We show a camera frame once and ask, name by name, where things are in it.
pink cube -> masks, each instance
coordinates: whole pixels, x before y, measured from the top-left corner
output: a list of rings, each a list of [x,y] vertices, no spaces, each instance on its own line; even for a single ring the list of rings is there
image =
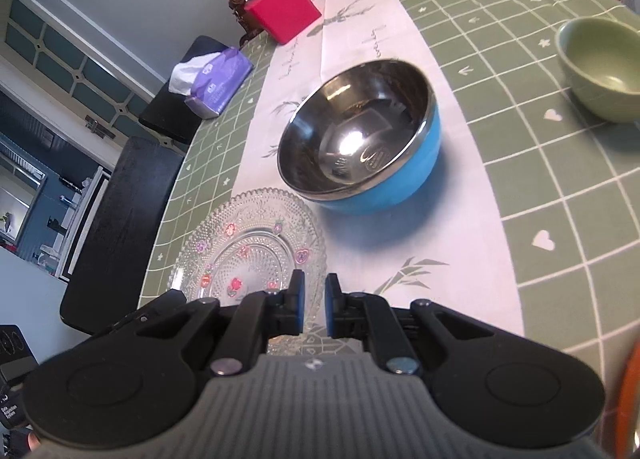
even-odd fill
[[[250,0],[244,9],[280,44],[322,16],[311,0]]]

decorative clear plate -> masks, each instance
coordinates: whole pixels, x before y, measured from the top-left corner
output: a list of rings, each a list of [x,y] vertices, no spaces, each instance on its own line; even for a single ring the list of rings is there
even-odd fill
[[[214,296],[236,305],[254,291],[286,289],[305,272],[305,328],[322,302],[326,254],[321,230],[304,202],[276,188],[251,190],[220,205],[191,234],[169,277],[187,301]],[[281,337],[270,351],[299,352],[302,339]]]

blue bowl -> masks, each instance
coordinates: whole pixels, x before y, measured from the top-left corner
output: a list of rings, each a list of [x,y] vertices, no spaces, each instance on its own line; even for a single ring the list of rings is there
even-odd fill
[[[339,74],[300,105],[278,146],[278,170],[302,197],[349,214],[396,205],[427,179],[440,117],[414,65],[375,60]]]

brown wood carving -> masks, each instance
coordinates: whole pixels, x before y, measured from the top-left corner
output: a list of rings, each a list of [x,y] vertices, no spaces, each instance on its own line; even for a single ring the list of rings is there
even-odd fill
[[[249,0],[228,0],[229,8],[236,17],[238,24],[245,30],[245,34],[240,38],[240,47],[244,46],[254,36],[259,35],[263,28],[260,23],[255,19],[252,14],[248,13],[244,9],[244,5]]]

white heart print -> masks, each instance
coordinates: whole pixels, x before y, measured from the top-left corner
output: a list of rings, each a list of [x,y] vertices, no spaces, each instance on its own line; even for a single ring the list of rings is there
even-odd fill
[[[553,122],[561,122],[562,115],[555,109],[547,109],[545,112],[545,119]]]
[[[549,235],[547,230],[540,230],[540,232],[536,233],[536,236],[533,237],[533,241],[531,242],[531,246],[546,249],[546,251],[556,249],[556,243],[551,240],[551,235]]]

